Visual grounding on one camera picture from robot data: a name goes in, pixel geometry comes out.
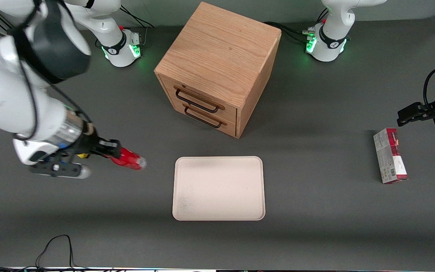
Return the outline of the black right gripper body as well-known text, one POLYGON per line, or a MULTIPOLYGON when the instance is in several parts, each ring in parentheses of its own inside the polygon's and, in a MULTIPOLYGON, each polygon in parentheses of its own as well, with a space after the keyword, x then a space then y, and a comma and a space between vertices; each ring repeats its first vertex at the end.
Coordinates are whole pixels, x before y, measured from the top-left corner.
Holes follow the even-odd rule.
POLYGON ((94 126, 86 126, 79 138, 69 146, 69 157, 74 158, 78 154, 101 155, 98 152, 99 135, 94 126))

